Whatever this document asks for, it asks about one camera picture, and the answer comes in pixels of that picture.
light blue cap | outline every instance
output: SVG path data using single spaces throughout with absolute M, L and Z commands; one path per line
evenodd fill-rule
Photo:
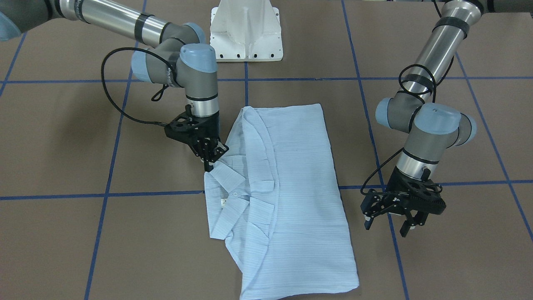
M 194 70 L 214 73 L 217 70 L 215 49 L 208 44 L 187 44 L 181 47 L 180 59 Z
M 150 75 L 148 75 L 148 68 L 146 67 L 146 53 L 141 51 L 133 52 L 132 72 L 140 81 L 152 82 Z
M 436 103 L 426 103 L 415 117 L 415 125 L 422 131 L 433 135 L 447 135 L 459 128 L 461 113 Z
M 383 100 L 381 100 L 379 102 L 379 104 L 377 105 L 377 108 L 376 108 L 376 121 L 385 126 L 385 127 L 388 127 L 390 128 L 391 126 L 389 125 L 389 117 L 387 116 L 387 111 L 389 109 L 389 101 L 391 100 L 391 98 L 383 98 Z
M 195 23 L 185 23 L 184 25 L 192 28 L 192 30 L 194 30 L 196 35 L 198 36 L 198 40 L 200 41 L 200 43 L 205 44 L 205 33 L 200 26 Z
M 470 137 L 468 138 L 468 140 L 462 143 L 461 146 L 471 141 L 475 137 L 476 133 L 478 133 L 478 125 L 476 124 L 474 118 L 472 118 L 471 115 L 467 115 L 467 114 L 463 114 L 463 115 L 465 115 L 465 117 L 467 117 L 468 120 L 470 121 L 470 125 L 472 125 L 472 131 L 470 132 Z
M 6 15 L 0 12 L 0 41 L 4 42 L 22 34 L 19 27 Z

light blue shirt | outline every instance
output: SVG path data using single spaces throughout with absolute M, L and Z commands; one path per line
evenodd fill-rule
M 243 273 L 241 300 L 359 286 L 319 104 L 243 108 L 205 173 L 209 235 Z

white plastic bracket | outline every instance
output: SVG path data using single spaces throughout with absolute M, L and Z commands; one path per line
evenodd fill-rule
M 281 60 L 279 10 L 270 0 L 221 0 L 211 10 L 209 43 L 217 61 Z

